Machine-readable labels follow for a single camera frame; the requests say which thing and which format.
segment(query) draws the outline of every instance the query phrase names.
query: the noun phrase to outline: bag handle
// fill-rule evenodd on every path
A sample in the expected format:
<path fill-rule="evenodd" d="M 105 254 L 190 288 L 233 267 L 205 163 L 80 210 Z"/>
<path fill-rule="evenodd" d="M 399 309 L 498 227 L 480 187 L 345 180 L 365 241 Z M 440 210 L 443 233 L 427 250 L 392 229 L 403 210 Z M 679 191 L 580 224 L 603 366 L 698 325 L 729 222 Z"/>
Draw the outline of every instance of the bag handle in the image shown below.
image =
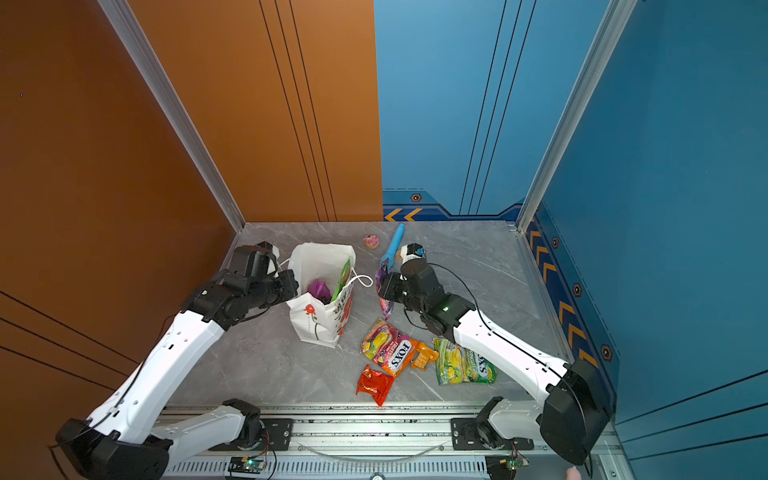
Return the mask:
<path fill-rule="evenodd" d="M 349 285 L 350 283 L 354 282 L 355 280 L 358 280 L 360 282 L 360 285 L 364 286 L 365 288 L 369 288 L 373 286 L 373 278 L 367 275 L 358 275 L 354 268 L 352 268 L 352 273 L 355 274 L 354 277 L 350 278 L 349 281 L 346 283 L 346 285 Z M 361 279 L 367 278 L 370 282 L 368 285 L 364 284 Z"/>

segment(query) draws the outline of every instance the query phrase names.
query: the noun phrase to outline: black line on wall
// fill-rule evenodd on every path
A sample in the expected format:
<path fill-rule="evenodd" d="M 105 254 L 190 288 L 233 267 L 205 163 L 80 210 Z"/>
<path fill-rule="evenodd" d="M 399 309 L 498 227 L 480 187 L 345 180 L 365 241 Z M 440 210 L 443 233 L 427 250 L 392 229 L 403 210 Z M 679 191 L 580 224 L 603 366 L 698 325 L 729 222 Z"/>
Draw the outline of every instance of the black line on wall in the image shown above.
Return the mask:
<path fill-rule="evenodd" d="M 304 163 L 304 173 L 306 173 L 306 182 L 310 187 L 310 194 L 312 194 L 312 202 L 315 204 L 315 213 L 317 214 L 317 221 L 320 221 L 320 211 L 317 209 L 317 199 L 315 198 L 315 192 L 312 189 L 312 181 L 310 180 L 310 172 L 306 169 L 306 160 L 304 159 L 304 150 L 301 148 L 301 142 L 299 142 L 299 131 L 296 129 L 296 122 L 293 121 L 293 112 L 290 110 L 290 103 L 288 102 L 288 92 L 286 91 L 285 82 L 283 82 L 283 74 L 280 73 L 280 64 L 277 63 L 277 53 L 275 53 L 275 45 L 272 43 L 272 35 L 270 34 L 270 26 L 266 24 L 266 15 L 264 14 L 264 5 L 259 0 L 259 8 L 261 8 L 261 16 L 264 19 L 264 27 L 266 28 L 266 36 L 270 39 L 270 47 L 272 47 L 272 56 L 275 58 L 275 66 L 277 67 L 277 74 L 280 76 L 280 84 L 283 86 L 283 94 L 286 97 L 286 106 L 288 107 L 288 115 L 290 115 L 290 123 L 293 125 L 293 133 L 296 135 L 296 144 L 299 145 L 299 153 L 301 154 L 301 161 Z"/>
<path fill-rule="evenodd" d="M 509 98 L 512 95 L 512 88 L 515 86 L 515 79 L 518 77 L 518 69 L 520 68 L 520 59 L 523 56 L 523 49 L 525 49 L 525 41 L 528 39 L 528 30 L 531 29 L 531 20 L 533 20 L 533 13 L 536 11 L 536 2 L 538 0 L 534 0 L 533 2 L 533 8 L 531 9 L 531 17 L 528 19 L 528 27 L 525 29 L 525 36 L 523 37 L 523 45 L 520 47 L 520 55 L 518 55 L 518 64 L 515 66 L 515 74 L 512 75 L 512 84 L 509 85 L 509 93 L 507 94 L 507 103 L 504 106 L 504 113 L 502 114 L 502 122 L 498 126 L 498 135 L 496 135 L 496 142 L 493 144 L 493 151 L 491 152 L 491 160 L 488 161 L 488 169 L 485 172 L 485 179 L 482 182 L 482 190 L 480 190 L 480 198 L 478 199 L 478 206 L 475 209 L 475 215 L 480 211 L 480 203 L 482 202 L 482 195 L 485 193 L 485 184 L 488 182 L 488 174 L 491 173 L 491 165 L 493 164 L 493 157 L 496 154 L 496 145 L 498 145 L 498 138 L 502 135 L 502 127 L 504 126 L 504 117 L 507 115 L 507 107 L 509 106 Z"/>
<path fill-rule="evenodd" d="M 667 433 L 667 432 L 671 432 L 673 430 L 678 430 L 678 429 L 683 429 L 685 427 L 690 427 L 690 426 L 696 425 L 698 423 L 704 423 L 704 422 L 709 422 L 710 420 L 722 419 L 722 418 L 727 417 L 727 416 L 736 415 L 737 413 L 749 412 L 750 410 L 754 410 L 754 409 L 761 409 L 764 406 L 768 406 L 768 402 L 761 403 L 759 405 L 754 405 L 754 406 L 751 406 L 751 407 L 746 407 L 745 409 L 739 409 L 739 410 L 734 410 L 732 412 L 723 413 L 723 414 L 720 414 L 720 415 L 715 415 L 714 417 L 710 417 L 708 419 L 701 419 L 701 420 L 697 420 L 696 422 L 686 423 L 685 425 L 680 425 L 680 426 L 677 426 L 677 427 L 672 427 L 671 429 L 660 430 L 659 432 L 649 433 L 647 435 L 642 435 L 642 436 L 639 436 L 639 437 L 635 437 L 633 439 L 622 440 L 621 443 L 633 442 L 635 440 L 645 439 L 647 437 L 652 437 L 654 435 L 659 435 L 660 433 Z"/>
<path fill-rule="evenodd" d="M 469 183 L 469 173 L 472 171 L 472 157 L 475 156 L 475 145 L 478 141 L 478 133 L 480 133 L 480 122 L 482 120 L 482 111 L 485 108 L 485 97 L 488 95 L 488 86 L 491 83 L 491 72 L 493 72 L 493 61 L 496 59 L 496 48 L 498 47 L 498 37 L 502 34 L 502 23 L 504 23 L 504 12 L 507 10 L 507 0 L 504 0 L 504 8 L 502 8 L 502 19 L 498 21 L 498 33 L 496 34 L 496 43 L 493 45 L 493 55 L 491 56 L 491 66 L 488 68 L 488 80 L 485 81 L 485 93 L 482 95 L 482 105 L 480 105 L 480 117 L 478 118 L 478 127 L 475 130 L 475 140 L 472 142 L 472 152 L 469 154 L 469 166 L 467 167 L 467 177 L 464 180 L 464 191 L 462 192 L 462 202 L 458 206 L 459 214 L 464 208 L 464 196 L 467 194 L 467 184 Z"/>
<path fill-rule="evenodd" d="M 714 447 L 718 445 L 726 445 L 728 443 L 736 443 L 736 442 L 743 442 L 745 440 L 754 440 L 754 439 L 761 439 L 762 437 L 768 437 L 768 433 L 761 433 L 759 435 L 752 435 L 749 437 L 742 437 L 740 439 L 733 439 L 733 440 L 725 440 L 722 442 L 715 442 L 715 443 L 707 443 L 706 445 L 699 445 L 696 447 L 688 447 L 687 449 L 678 449 L 678 450 L 672 450 L 669 452 L 662 452 L 662 453 L 654 453 L 652 455 L 643 455 L 641 457 L 635 457 L 635 458 L 628 458 L 630 462 L 633 460 L 642 460 L 643 458 L 651 458 L 651 457 L 659 457 L 662 455 L 669 455 L 670 453 L 680 453 L 680 452 L 688 452 L 689 450 L 698 450 L 698 449 L 705 449 L 706 447 Z"/>
<path fill-rule="evenodd" d="M 80 332 L 79 330 L 72 328 L 71 326 L 67 325 L 66 323 L 64 323 L 64 322 L 60 322 L 59 320 L 56 320 L 54 317 L 52 317 L 52 316 L 48 315 L 47 313 L 43 313 L 43 312 L 41 312 L 40 310 L 38 310 L 38 309 L 34 308 L 32 305 L 29 305 L 28 303 L 24 303 L 24 302 L 22 302 L 21 300 L 19 300 L 18 298 L 14 297 L 14 296 L 11 296 L 11 295 L 8 295 L 6 292 L 3 292 L 2 290 L 0 290 L 0 293 L 1 293 L 2 295 L 4 295 L 4 296 L 7 296 L 9 299 L 13 300 L 14 302 L 18 303 L 19 305 L 23 305 L 23 306 L 25 306 L 25 307 L 29 308 L 30 310 L 32 310 L 33 312 L 35 312 L 35 313 L 39 313 L 40 315 L 43 315 L 45 318 L 47 318 L 47 319 L 49 319 L 49 320 L 52 320 L 53 322 L 56 322 L 56 323 L 58 323 L 59 325 L 63 326 L 65 329 L 69 329 L 69 330 L 71 330 L 72 332 L 75 332 L 75 333 L 77 333 L 79 336 L 82 336 L 82 337 L 84 337 L 84 338 L 87 338 L 87 339 L 89 339 L 89 340 L 90 340 L 90 341 L 92 341 L 93 343 L 96 343 L 96 344 L 97 344 L 97 345 L 99 345 L 99 346 L 103 346 L 105 349 L 109 350 L 110 352 L 113 352 L 113 353 L 117 353 L 119 356 L 123 357 L 124 359 L 126 359 L 126 360 L 130 360 L 130 361 L 132 361 L 133 363 L 136 363 L 136 364 L 138 364 L 138 362 L 137 362 L 136 360 L 132 359 L 131 357 L 129 357 L 129 356 L 126 356 L 126 355 L 123 355 L 122 353 L 118 352 L 117 350 L 115 350 L 115 349 L 113 349 L 113 348 L 111 348 L 111 347 L 108 347 L 108 346 L 106 346 L 105 344 L 103 344 L 103 343 L 99 342 L 99 341 L 98 341 L 98 340 L 96 340 L 96 339 L 93 339 L 93 338 L 91 338 L 91 337 L 90 337 L 90 336 L 88 336 L 88 335 L 85 335 L 83 332 Z"/>
<path fill-rule="evenodd" d="M 726 383 L 725 385 L 721 385 L 721 386 L 716 387 L 714 389 L 709 389 L 706 392 L 697 393 L 696 395 L 687 397 L 685 399 L 678 400 L 676 402 L 672 402 L 669 405 L 665 405 L 663 407 L 659 407 L 657 409 L 653 409 L 653 410 L 651 410 L 649 412 L 641 413 L 640 415 L 636 415 L 636 416 L 632 417 L 631 419 L 622 420 L 622 421 L 616 423 L 616 425 L 621 425 L 622 423 L 631 422 L 632 420 L 639 419 L 640 417 L 644 417 L 646 415 L 650 415 L 651 413 L 656 413 L 656 412 L 659 412 L 660 410 L 668 409 L 671 406 L 680 405 L 681 403 L 687 402 L 688 400 L 697 399 L 700 396 L 705 396 L 707 393 L 716 392 L 717 390 L 721 390 L 721 389 L 724 389 L 726 387 L 729 387 L 729 386 L 732 386 L 732 385 L 736 385 L 737 383 L 741 383 L 741 382 L 744 382 L 745 380 L 753 379 L 753 378 L 755 378 L 757 376 L 765 375 L 766 373 L 768 373 L 768 369 L 763 370 L 762 372 L 754 373 L 753 375 L 750 375 L 750 376 L 745 376 L 742 379 L 734 380 L 733 382 Z"/>
<path fill-rule="evenodd" d="M 62 345 L 62 344 L 60 344 L 60 343 L 56 343 L 56 342 L 54 342 L 53 340 L 51 340 L 51 339 L 49 339 L 49 338 L 46 338 L 46 337 L 44 337 L 43 335 L 40 335 L 39 333 L 35 333 L 35 332 L 31 331 L 31 330 L 28 330 L 28 329 L 24 328 L 23 326 L 21 326 L 21 325 L 17 325 L 16 323 L 13 323 L 12 321 L 10 321 L 10 320 L 8 320 L 8 319 L 5 319 L 5 318 L 3 318 L 3 317 L 1 317 L 1 316 L 0 316 L 0 321 L 3 321 L 3 322 L 5 322 L 5 323 L 7 323 L 8 325 L 14 326 L 14 327 L 16 327 L 17 329 L 23 330 L 23 331 L 25 331 L 26 333 L 29 333 L 29 334 L 31 334 L 31 335 L 34 335 L 34 336 L 38 337 L 39 339 L 43 339 L 43 340 L 45 340 L 46 342 L 49 342 L 49 343 L 53 343 L 54 345 L 56 345 L 56 346 L 58 346 L 58 347 L 61 347 L 62 349 L 64 349 L 64 350 L 67 350 L 68 352 L 72 352 L 72 353 L 74 353 L 75 355 L 77 355 L 77 356 L 80 356 L 80 357 L 82 357 L 82 358 L 84 358 L 84 359 L 86 359 L 86 360 L 91 360 L 93 363 L 97 363 L 98 365 L 101 365 L 101 366 L 103 366 L 105 369 L 110 369 L 110 370 L 112 370 L 113 372 L 119 373 L 119 374 L 121 374 L 121 375 L 125 375 L 125 376 L 128 376 L 128 374 L 127 374 L 127 373 L 123 373 L 123 372 L 121 372 L 120 370 L 117 370 L 117 369 L 113 369 L 113 368 L 112 368 L 112 367 L 110 367 L 109 365 L 106 365 L 106 364 L 104 364 L 104 363 L 101 363 L 101 362 L 99 362 L 98 360 L 94 360 L 94 359 L 92 359 L 90 356 L 87 356 L 87 355 L 83 355 L 82 353 L 80 353 L 80 352 L 77 352 L 77 351 L 75 351 L 75 350 L 73 350 L 73 349 L 71 349 L 71 348 L 69 348 L 69 347 L 67 347 L 67 346 L 63 346 L 63 345 Z"/>
<path fill-rule="evenodd" d="M 523 6 L 522 0 L 520 1 L 518 5 L 518 14 L 515 16 L 515 24 L 512 26 L 512 35 L 509 37 L 509 46 L 507 47 L 507 56 L 504 58 L 504 67 L 502 69 L 502 78 L 498 81 L 498 88 L 496 89 L 496 99 L 493 101 L 493 110 L 491 111 L 491 121 L 488 122 L 488 131 L 485 132 L 485 142 L 482 145 L 482 154 L 480 154 L 480 165 L 478 165 L 478 173 L 475 175 L 475 186 L 472 187 L 472 196 L 469 198 L 469 209 L 472 209 L 472 202 L 475 201 L 475 190 L 477 190 L 478 187 L 478 180 L 480 179 L 480 170 L 482 170 L 482 159 L 485 156 L 485 149 L 488 146 L 488 137 L 491 136 L 491 128 L 493 127 L 493 117 L 496 115 L 496 105 L 498 104 L 498 94 L 502 91 L 502 83 L 504 83 L 504 73 L 507 71 L 507 60 L 509 60 L 509 51 L 512 49 L 512 40 L 515 39 L 515 31 L 518 29 L 518 20 L 520 18 L 520 9 Z M 502 132 L 502 126 L 498 126 L 498 131 L 496 132 L 496 141 L 498 142 L 498 136 Z"/>
<path fill-rule="evenodd" d="M 306 74 L 306 65 L 304 64 L 304 53 L 301 50 L 301 41 L 299 40 L 299 29 L 296 26 L 296 16 L 293 14 L 293 0 L 288 0 L 290 5 L 290 15 L 293 18 L 293 30 L 296 32 L 296 43 L 299 44 L 299 56 L 301 57 L 301 67 L 304 69 L 304 79 L 306 80 L 306 90 L 310 93 L 310 107 L 312 108 L 312 116 L 315 119 L 315 131 L 317 131 L 317 141 L 320 145 L 320 158 L 323 160 L 323 169 L 326 172 L 326 182 L 328 182 L 328 193 L 331 197 L 331 209 L 333 210 L 333 219 L 339 221 L 336 215 L 336 203 L 333 201 L 333 188 L 331 187 L 331 180 L 328 177 L 328 167 L 326 166 L 326 154 L 323 151 L 323 139 L 320 137 L 320 128 L 317 124 L 317 114 L 315 113 L 315 103 L 312 100 L 312 88 L 310 87 L 310 78 Z"/>
<path fill-rule="evenodd" d="M 8 348 L 8 347 L 6 347 L 6 346 L 2 346 L 2 345 L 0 345 L 0 349 L 3 349 L 3 350 L 5 350 L 6 352 L 15 353 L 16 355 L 18 355 L 18 356 L 21 356 L 21 357 L 24 357 L 24 358 L 26 358 L 27 360 L 31 360 L 32 362 L 37 362 L 37 363 L 40 363 L 41 365 L 49 366 L 49 367 L 51 367 L 51 368 L 52 368 L 52 369 L 54 369 L 54 370 L 58 370 L 59 372 L 64 372 L 64 373 L 66 373 L 66 374 L 68 374 L 68 375 L 72 375 L 73 377 L 79 378 L 80 380 L 85 380 L 85 381 L 86 381 L 86 382 L 88 382 L 88 383 L 93 383 L 94 385 L 103 386 L 104 388 L 106 388 L 107 390 L 109 390 L 109 391 L 111 391 L 111 392 L 113 392 L 113 391 L 114 391 L 114 389 L 113 389 L 112 387 L 110 387 L 110 386 L 106 386 L 106 385 L 103 385 L 103 384 L 101 384 L 101 383 L 99 383 L 99 382 L 94 382 L 93 380 L 91 380 L 91 379 L 87 379 L 87 378 L 85 378 L 84 376 L 80 376 L 80 375 L 78 375 L 77 373 L 72 373 L 72 372 L 69 372 L 68 370 L 60 369 L 60 368 L 58 368 L 57 366 L 53 366 L 53 365 L 51 365 L 50 363 L 46 363 L 46 362 L 43 362 L 42 360 L 38 360 L 38 359 L 32 358 L 32 357 L 30 357 L 30 356 L 27 356 L 27 355 L 25 355 L 25 354 L 23 354 L 23 353 L 19 353 L 19 352 L 17 352 L 16 350 L 11 350 L 11 349 L 9 349 L 9 348 Z"/>
<path fill-rule="evenodd" d="M 286 31 L 283 28 L 283 19 L 280 17 L 280 8 L 277 6 L 277 0 L 275 0 L 275 10 L 277 10 L 277 21 L 280 23 L 280 32 L 283 33 L 283 43 L 286 46 L 286 55 L 288 55 L 288 65 L 290 66 L 290 74 L 293 77 L 293 86 L 296 89 L 296 98 L 299 99 L 299 110 L 301 111 L 301 119 L 304 122 L 304 131 L 306 132 L 306 141 L 310 144 L 310 154 L 312 155 L 312 164 L 315 166 L 315 176 L 317 177 L 317 186 L 320 187 L 320 198 L 323 199 L 323 209 L 326 211 L 326 218 L 330 220 L 331 216 L 328 214 L 328 205 L 326 204 L 326 195 L 323 193 L 323 183 L 320 182 L 320 173 L 317 168 L 317 160 L 315 159 L 315 149 L 312 148 L 312 139 L 310 138 L 310 128 L 306 126 L 306 115 L 304 114 L 304 106 L 301 103 L 301 94 L 299 93 L 299 84 L 296 82 L 296 72 L 293 71 L 293 62 L 290 59 L 290 50 L 288 49 L 288 41 L 286 40 Z"/>

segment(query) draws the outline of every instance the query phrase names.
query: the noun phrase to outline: yellow chevron arrow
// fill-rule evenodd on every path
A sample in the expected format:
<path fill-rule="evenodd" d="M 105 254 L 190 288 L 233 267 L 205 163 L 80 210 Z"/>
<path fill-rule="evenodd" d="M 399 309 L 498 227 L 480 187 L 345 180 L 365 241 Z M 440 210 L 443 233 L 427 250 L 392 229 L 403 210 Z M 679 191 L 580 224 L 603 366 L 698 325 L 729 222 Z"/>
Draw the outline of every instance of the yellow chevron arrow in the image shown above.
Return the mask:
<path fill-rule="evenodd" d="M 533 250 L 533 237 L 540 237 L 540 232 L 531 232 L 531 250 Z"/>
<path fill-rule="evenodd" d="M 585 352 L 584 350 L 582 350 L 582 349 L 579 349 L 579 350 L 578 350 L 578 358 L 587 360 L 587 361 L 588 361 L 589 363 L 591 363 L 591 364 L 592 364 L 592 365 L 593 365 L 595 368 L 600 368 L 600 367 L 598 367 L 598 361 L 597 361 L 597 360 L 595 360 L 594 358 L 592 358 L 592 355 L 590 355 L 589 353 L 586 353 L 586 352 Z"/>
<path fill-rule="evenodd" d="M 563 310 L 567 310 L 568 312 L 571 312 L 574 315 L 576 315 L 576 312 L 574 312 L 573 308 L 570 305 L 561 301 L 560 302 L 560 324 L 561 325 L 563 324 Z"/>
<path fill-rule="evenodd" d="M 394 219 L 394 218 L 392 218 L 392 217 L 394 217 L 395 215 L 397 215 L 397 214 L 400 212 L 400 210 L 402 210 L 402 208 L 396 208 L 396 209 L 392 210 L 392 212 L 390 212 L 390 214 L 389 214 L 389 215 L 387 215 L 387 216 L 386 216 L 386 217 L 384 217 L 384 218 L 386 218 L 386 219 L 387 219 L 387 220 L 389 220 L 390 222 L 394 222 L 394 221 L 395 221 L 395 219 Z"/>
<path fill-rule="evenodd" d="M 544 285 L 547 284 L 547 270 L 552 270 L 553 272 L 557 272 L 558 269 L 554 268 L 554 265 L 551 263 L 544 262 Z"/>
<path fill-rule="evenodd" d="M 409 222 L 413 222 L 414 221 L 413 220 L 413 216 L 416 215 L 418 212 L 420 212 L 422 210 L 424 210 L 424 209 L 423 208 L 417 208 L 416 210 L 414 210 L 410 214 L 406 215 L 406 220 L 409 221 Z"/>
<path fill-rule="evenodd" d="M 568 345 L 570 345 L 571 348 L 574 346 L 574 333 L 585 340 L 587 339 L 586 335 L 584 335 L 584 332 L 582 332 L 581 329 L 575 327 L 572 323 L 568 326 Z"/>
<path fill-rule="evenodd" d="M 544 247 L 536 247 L 536 265 L 541 264 L 541 253 L 549 253 L 549 250 L 547 250 Z"/>

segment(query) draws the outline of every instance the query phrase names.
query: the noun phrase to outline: blue wall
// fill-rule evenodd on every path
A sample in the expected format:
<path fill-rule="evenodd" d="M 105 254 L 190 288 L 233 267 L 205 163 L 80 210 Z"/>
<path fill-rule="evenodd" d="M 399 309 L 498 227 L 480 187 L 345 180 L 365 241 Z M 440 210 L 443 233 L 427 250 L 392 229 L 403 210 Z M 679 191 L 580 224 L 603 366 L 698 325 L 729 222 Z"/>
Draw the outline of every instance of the blue wall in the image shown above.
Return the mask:
<path fill-rule="evenodd" d="M 384 203 L 496 215 L 525 197 L 606 6 L 376 0 Z"/>
<path fill-rule="evenodd" d="M 767 79 L 768 3 L 638 2 L 545 194 L 639 480 L 765 478 Z"/>

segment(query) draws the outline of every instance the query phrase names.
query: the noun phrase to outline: robotic arm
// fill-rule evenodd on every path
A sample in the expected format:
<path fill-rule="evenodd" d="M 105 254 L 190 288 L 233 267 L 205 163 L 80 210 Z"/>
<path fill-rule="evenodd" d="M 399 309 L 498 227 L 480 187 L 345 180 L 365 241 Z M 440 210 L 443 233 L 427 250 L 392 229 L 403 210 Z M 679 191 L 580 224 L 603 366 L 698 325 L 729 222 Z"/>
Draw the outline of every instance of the robotic arm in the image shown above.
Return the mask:
<path fill-rule="evenodd" d="M 280 252 L 267 242 L 235 249 L 221 270 L 187 298 L 147 359 L 82 422 L 68 420 L 56 441 L 80 475 L 90 480 L 156 480 L 166 467 L 214 445 L 248 449 L 263 434 L 260 410 L 242 400 L 211 413 L 153 428 L 157 416 L 197 360 L 254 307 L 293 298 L 298 284 L 278 271 Z"/>
<path fill-rule="evenodd" d="M 560 456 L 582 465 L 613 415 L 594 367 L 582 359 L 568 365 L 543 353 L 493 323 L 474 303 L 446 293 L 421 245 L 411 243 L 401 255 L 400 273 L 382 279 L 379 295 L 418 312 L 433 334 L 490 360 L 535 400 L 529 410 L 501 397 L 490 401 L 477 418 L 483 443 L 496 449 L 504 439 L 540 434 Z"/>

